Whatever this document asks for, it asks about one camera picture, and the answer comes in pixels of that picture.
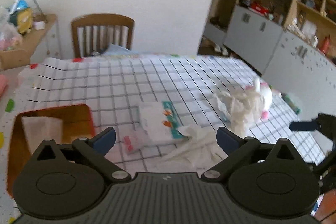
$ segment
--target red box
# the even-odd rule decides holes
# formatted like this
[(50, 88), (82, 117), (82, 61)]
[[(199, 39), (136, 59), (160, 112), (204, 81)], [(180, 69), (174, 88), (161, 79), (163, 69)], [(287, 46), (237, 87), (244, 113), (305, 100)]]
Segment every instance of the red box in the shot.
[(253, 2), (251, 4), (251, 9), (253, 9), (253, 10), (257, 11), (258, 13), (261, 13), (261, 14), (263, 14), (265, 16), (267, 16), (268, 13), (269, 13), (269, 10), (267, 8), (261, 6), (257, 2)]

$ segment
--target wooden tray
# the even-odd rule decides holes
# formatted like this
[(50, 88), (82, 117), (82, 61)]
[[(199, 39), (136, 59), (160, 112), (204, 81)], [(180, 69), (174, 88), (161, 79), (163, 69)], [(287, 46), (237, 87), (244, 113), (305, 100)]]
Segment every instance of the wooden tray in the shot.
[(85, 104), (53, 107), (20, 113), (16, 116), (14, 122), (8, 152), (7, 191), (11, 197), (13, 197), (13, 183), (31, 157), (21, 118), (41, 116), (63, 120), (62, 143), (71, 143), (79, 137), (92, 138), (95, 135), (91, 111)]

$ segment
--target table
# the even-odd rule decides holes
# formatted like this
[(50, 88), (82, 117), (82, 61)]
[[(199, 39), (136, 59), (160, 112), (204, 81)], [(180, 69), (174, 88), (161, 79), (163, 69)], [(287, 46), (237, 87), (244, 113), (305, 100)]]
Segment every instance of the table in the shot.
[[(49, 58), (37, 68), (33, 87), (23, 82), (14, 99), (16, 109), (5, 114), (0, 126), (7, 140), (16, 113), (85, 103), (91, 108), (96, 133), (110, 126), (116, 130), (117, 142), (105, 157), (131, 175), (152, 172), (155, 170), (151, 163), (176, 146), (145, 147), (138, 153), (126, 153), (123, 136), (139, 123), (139, 102), (172, 101), (181, 124), (197, 123), (216, 130), (226, 123), (216, 109), (213, 93), (242, 90), (257, 77), (243, 61), (234, 58), (148, 55), (97, 57), (86, 61), (90, 62)], [(296, 119), (281, 98), (274, 98), (268, 120), (259, 120), (246, 135), (263, 143), (289, 138), (306, 161), (322, 161), (324, 155), (309, 132), (294, 134), (289, 130), (289, 123)], [(2, 159), (6, 158), (8, 143), (2, 148)]]
[(7, 102), (12, 97), (17, 87), (17, 76), (23, 69), (24, 67), (19, 67), (15, 69), (1, 71), (1, 74), (7, 77), (8, 86), (6, 87), (4, 93), (0, 97), (0, 118), (5, 113)]

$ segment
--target white cabinet door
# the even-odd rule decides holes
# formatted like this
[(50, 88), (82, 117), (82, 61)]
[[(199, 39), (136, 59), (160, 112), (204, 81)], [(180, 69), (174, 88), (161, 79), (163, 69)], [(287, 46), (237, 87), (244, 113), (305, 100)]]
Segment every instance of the white cabinet door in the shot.
[(281, 26), (248, 9), (236, 6), (224, 45), (263, 73), (279, 41), (281, 31)]
[(36, 47), (34, 54), (30, 58), (31, 64), (42, 63), (45, 58), (48, 57), (48, 45), (47, 40), (44, 38), (40, 44)]
[(246, 8), (235, 6), (224, 45), (242, 58), (246, 57), (245, 47), (253, 30), (251, 29), (251, 14)]
[(255, 32), (250, 37), (250, 42), (246, 48), (250, 53), (246, 61), (257, 71), (263, 73), (280, 39), (282, 27), (256, 14), (253, 15), (253, 21), (250, 21), (250, 23), (253, 25)]
[(47, 43), (48, 43), (48, 57), (54, 57), (61, 59), (61, 52), (58, 41), (57, 34), (57, 25), (56, 23), (52, 26), (50, 31), (46, 35)]
[[(306, 50), (304, 58), (297, 55), (300, 49)], [(336, 70), (330, 66), (326, 72), (324, 66), (325, 58), (317, 50), (297, 36), (284, 33), (262, 77), (292, 97), (302, 110), (300, 118), (311, 119), (319, 112), (336, 114), (336, 78), (332, 80)]]

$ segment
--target chair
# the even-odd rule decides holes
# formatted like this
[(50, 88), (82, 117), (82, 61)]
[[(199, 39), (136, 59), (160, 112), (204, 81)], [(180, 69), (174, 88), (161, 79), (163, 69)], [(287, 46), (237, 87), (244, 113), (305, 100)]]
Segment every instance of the chair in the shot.
[(71, 31), (75, 57), (91, 56), (93, 51), (101, 53), (111, 43), (131, 49), (133, 27), (133, 19), (116, 14), (92, 14), (74, 19)]

